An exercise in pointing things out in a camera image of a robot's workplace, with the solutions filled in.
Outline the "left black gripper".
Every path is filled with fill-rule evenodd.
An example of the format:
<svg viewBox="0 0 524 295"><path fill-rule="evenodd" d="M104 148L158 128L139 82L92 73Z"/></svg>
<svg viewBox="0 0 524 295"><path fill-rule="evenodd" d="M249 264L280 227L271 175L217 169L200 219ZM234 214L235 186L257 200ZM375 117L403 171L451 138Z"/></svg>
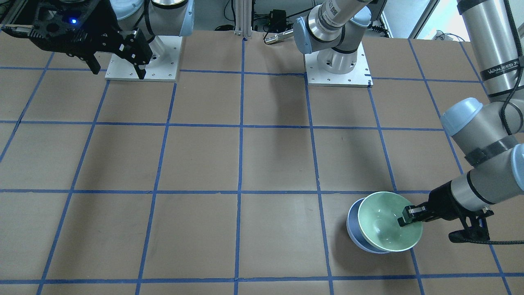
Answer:
<svg viewBox="0 0 524 295"><path fill-rule="evenodd" d="M416 222L432 222L434 220L452 221L459 219L462 229L449 233L448 238L453 243L490 243L490 233L486 217L493 215L491 210L470 211L464 208L454 198L451 182L432 190L429 199L418 205L404 208L404 216L398 218L401 227Z"/></svg>

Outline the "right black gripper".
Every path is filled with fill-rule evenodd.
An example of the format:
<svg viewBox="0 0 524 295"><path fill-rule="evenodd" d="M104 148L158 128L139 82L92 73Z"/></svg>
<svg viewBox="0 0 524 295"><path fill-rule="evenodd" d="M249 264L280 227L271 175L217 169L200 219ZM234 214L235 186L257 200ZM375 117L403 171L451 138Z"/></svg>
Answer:
<svg viewBox="0 0 524 295"><path fill-rule="evenodd" d="M153 55L140 28L120 27L109 0L16 0L2 32L41 50L77 57L94 75L101 70L97 52L128 61L140 80Z"/></svg>

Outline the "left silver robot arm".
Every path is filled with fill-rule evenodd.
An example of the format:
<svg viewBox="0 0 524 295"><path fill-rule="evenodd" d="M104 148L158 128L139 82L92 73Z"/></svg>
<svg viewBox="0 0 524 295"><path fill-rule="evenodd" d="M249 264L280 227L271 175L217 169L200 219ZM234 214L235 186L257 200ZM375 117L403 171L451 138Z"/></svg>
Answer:
<svg viewBox="0 0 524 295"><path fill-rule="evenodd" d="M369 22L367 0L327 0L293 21L294 41L303 54L319 52L325 71L350 71ZM490 103L466 98L440 116L444 130L472 169L433 189L429 199L402 209L387 225L408 229L434 220L460 220L463 228L448 235L454 243L499 245L490 239L486 219L494 205L523 194L523 48L509 1L459 0L479 75Z"/></svg>

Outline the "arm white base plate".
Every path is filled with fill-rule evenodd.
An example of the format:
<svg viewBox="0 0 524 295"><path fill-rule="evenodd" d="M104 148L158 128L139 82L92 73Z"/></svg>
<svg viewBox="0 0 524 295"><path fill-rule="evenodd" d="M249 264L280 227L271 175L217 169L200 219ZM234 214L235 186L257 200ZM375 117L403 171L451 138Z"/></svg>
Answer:
<svg viewBox="0 0 524 295"><path fill-rule="evenodd" d="M369 87L374 84L363 43L350 54L334 49L305 54L304 62L310 86Z"/></svg>
<svg viewBox="0 0 524 295"><path fill-rule="evenodd" d="M145 66L146 75L139 79L133 66L116 54L111 56L105 79L120 82L176 82L183 37L156 36L150 43L152 59Z"/></svg>

